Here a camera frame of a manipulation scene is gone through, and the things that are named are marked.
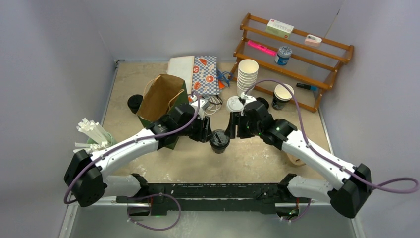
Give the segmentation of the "single black coffee lid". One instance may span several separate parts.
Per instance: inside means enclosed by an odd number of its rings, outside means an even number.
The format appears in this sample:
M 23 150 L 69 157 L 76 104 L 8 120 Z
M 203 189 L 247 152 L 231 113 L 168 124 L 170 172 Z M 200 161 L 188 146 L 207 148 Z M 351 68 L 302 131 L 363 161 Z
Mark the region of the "single black coffee lid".
M 212 138 L 210 140 L 210 144 L 229 144 L 230 138 L 224 134 L 224 130 L 217 129 L 212 132 Z

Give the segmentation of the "dark takeout coffee cup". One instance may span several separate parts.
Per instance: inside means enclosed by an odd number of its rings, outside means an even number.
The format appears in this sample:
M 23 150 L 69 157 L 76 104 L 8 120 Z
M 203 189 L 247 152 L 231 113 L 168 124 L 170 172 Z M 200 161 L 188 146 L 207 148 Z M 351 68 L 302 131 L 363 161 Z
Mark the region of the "dark takeout coffee cup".
M 225 149 L 228 147 L 228 143 L 227 144 L 213 144 L 211 143 L 211 148 L 213 150 L 214 153 L 216 154 L 221 154 L 225 151 Z

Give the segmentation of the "green paper bag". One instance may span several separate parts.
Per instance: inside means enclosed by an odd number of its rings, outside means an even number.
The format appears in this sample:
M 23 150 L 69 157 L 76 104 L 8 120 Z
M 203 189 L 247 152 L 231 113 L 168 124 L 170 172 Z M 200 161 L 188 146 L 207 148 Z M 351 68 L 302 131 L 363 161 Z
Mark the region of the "green paper bag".
M 143 94 L 143 101 L 136 113 L 144 127 L 136 134 L 138 138 L 168 133 L 164 115 L 175 106 L 188 103 L 185 81 L 177 76 L 160 74 L 148 85 L 149 89 Z

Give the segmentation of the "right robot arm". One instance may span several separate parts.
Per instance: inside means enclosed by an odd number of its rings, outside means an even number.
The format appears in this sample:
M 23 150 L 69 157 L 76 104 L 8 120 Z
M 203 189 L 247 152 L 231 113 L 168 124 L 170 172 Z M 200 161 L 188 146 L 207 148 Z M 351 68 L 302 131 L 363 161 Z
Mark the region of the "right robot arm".
M 371 169 L 355 166 L 337 158 L 285 119 L 274 119 L 259 101 L 247 103 L 240 112 L 231 112 L 226 135 L 234 139 L 258 136 L 264 143 L 293 155 L 317 171 L 324 180 L 292 175 L 278 188 L 279 198 L 285 202 L 305 197 L 331 204 L 342 216 L 354 218 L 373 192 Z

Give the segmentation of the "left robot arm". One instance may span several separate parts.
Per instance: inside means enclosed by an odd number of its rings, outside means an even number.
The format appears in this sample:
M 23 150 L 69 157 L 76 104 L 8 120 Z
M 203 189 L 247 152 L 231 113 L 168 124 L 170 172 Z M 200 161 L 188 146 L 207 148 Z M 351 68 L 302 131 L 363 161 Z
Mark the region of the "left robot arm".
M 175 143 L 180 136 L 202 143 L 210 140 L 210 118 L 201 107 L 188 103 L 176 106 L 111 147 L 91 153 L 76 152 L 64 176 L 68 185 L 64 203 L 78 202 L 81 207 L 87 207 L 109 196 L 130 197 L 136 203 L 145 201 L 148 190 L 143 177 L 137 174 L 114 176 L 113 173 L 143 155 Z

